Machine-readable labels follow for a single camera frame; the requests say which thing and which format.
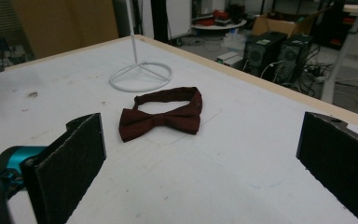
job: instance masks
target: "maroon bow tie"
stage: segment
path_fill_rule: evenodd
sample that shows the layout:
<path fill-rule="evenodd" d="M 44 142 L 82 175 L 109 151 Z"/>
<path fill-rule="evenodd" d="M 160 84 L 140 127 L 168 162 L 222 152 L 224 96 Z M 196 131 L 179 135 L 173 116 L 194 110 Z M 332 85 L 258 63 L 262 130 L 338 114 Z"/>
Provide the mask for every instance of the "maroon bow tie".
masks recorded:
<path fill-rule="evenodd" d="M 138 105 L 147 102 L 168 103 L 172 101 L 190 101 L 190 103 L 155 115 L 138 110 Z M 184 133 L 196 134 L 200 127 L 201 110 L 202 98 L 196 87 L 175 88 L 137 96 L 133 109 L 123 109 L 118 131 L 123 142 L 128 142 L 162 125 Z"/>

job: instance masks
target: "gray floor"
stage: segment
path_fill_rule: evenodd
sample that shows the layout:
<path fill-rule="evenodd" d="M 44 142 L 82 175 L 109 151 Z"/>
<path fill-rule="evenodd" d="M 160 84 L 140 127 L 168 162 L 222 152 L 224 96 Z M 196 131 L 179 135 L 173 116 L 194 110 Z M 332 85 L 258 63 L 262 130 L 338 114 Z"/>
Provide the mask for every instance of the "gray floor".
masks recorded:
<path fill-rule="evenodd" d="M 197 35 L 184 36 L 182 38 L 183 46 L 179 48 L 213 61 L 216 60 L 217 56 L 230 51 L 238 52 L 242 56 L 243 50 L 222 47 L 221 43 L 226 32 L 203 31 Z M 240 30 L 239 34 L 246 36 L 249 31 Z M 309 63 L 334 63 L 338 54 L 339 50 L 321 47 L 321 51 L 311 58 Z M 309 95 L 320 99 L 322 88 L 323 83 L 314 83 L 311 86 L 312 91 L 309 92 Z M 339 69 L 333 105 L 358 113 L 358 56 L 348 56 Z"/>

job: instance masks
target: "bow tie strap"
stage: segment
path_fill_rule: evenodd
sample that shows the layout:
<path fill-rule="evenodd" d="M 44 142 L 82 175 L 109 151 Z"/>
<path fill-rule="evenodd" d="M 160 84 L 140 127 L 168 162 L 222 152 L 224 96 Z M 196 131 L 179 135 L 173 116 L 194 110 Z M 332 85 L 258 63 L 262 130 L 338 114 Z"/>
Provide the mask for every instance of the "bow tie strap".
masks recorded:
<path fill-rule="evenodd" d="M 138 105 L 146 102 L 166 103 L 184 100 L 190 103 L 162 114 L 151 115 L 138 110 Z M 162 125 L 185 133 L 196 134 L 200 127 L 201 110 L 202 99 L 197 88 L 176 88 L 149 93 L 135 97 L 133 109 L 123 109 L 118 130 L 123 142 L 137 138 L 154 127 Z"/>

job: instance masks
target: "circular wire base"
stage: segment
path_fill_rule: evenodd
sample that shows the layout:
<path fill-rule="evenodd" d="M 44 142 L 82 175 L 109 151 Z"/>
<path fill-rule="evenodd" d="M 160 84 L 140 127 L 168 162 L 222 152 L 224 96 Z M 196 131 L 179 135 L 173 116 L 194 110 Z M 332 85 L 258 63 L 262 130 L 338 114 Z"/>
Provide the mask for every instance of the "circular wire base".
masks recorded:
<path fill-rule="evenodd" d="M 136 63 L 117 70 L 109 78 L 120 91 L 142 92 L 159 89 L 172 80 L 172 70 L 164 63 Z"/>

